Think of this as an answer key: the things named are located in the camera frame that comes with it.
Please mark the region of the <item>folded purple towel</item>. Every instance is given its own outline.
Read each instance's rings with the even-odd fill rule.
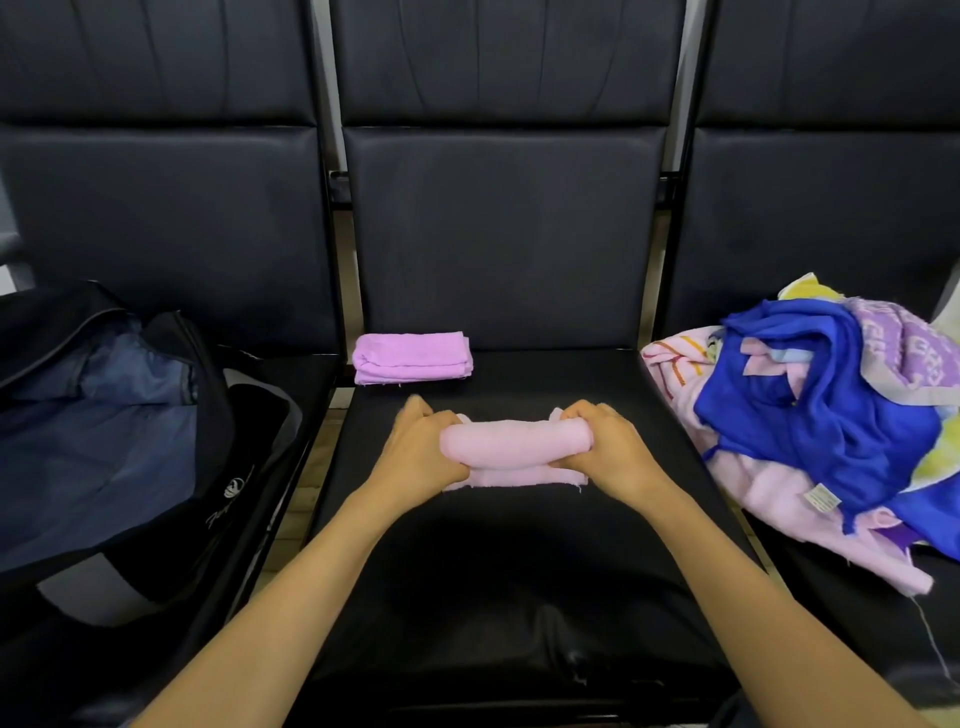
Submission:
[[[451,333],[365,333],[353,352],[357,384],[463,379],[473,372],[470,340]]]

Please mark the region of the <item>person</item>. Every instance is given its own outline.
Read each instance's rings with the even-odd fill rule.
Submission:
[[[739,678],[714,725],[766,728],[928,723],[774,584],[660,468],[606,404],[579,401],[593,448],[557,463],[586,474],[663,539]],[[133,723],[135,728],[282,725],[377,541],[402,514],[463,480],[440,433],[459,420],[410,398],[367,481]]]

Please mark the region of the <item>purple patterned towel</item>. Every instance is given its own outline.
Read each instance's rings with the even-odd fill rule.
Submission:
[[[898,404],[960,406],[960,345],[903,306],[840,302],[863,331],[860,374]]]

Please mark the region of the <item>white label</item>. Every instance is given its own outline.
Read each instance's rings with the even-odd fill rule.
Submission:
[[[812,490],[804,493],[804,497],[806,498],[806,502],[821,513],[829,513],[842,502],[840,498],[831,493],[823,483],[815,485]]]

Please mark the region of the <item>black bag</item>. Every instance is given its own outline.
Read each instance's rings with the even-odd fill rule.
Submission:
[[[0,341],[3,631],[22,590],[101,627],[189,596],[297,407],[178,312],[141,326],[94,283],[0,298]]]

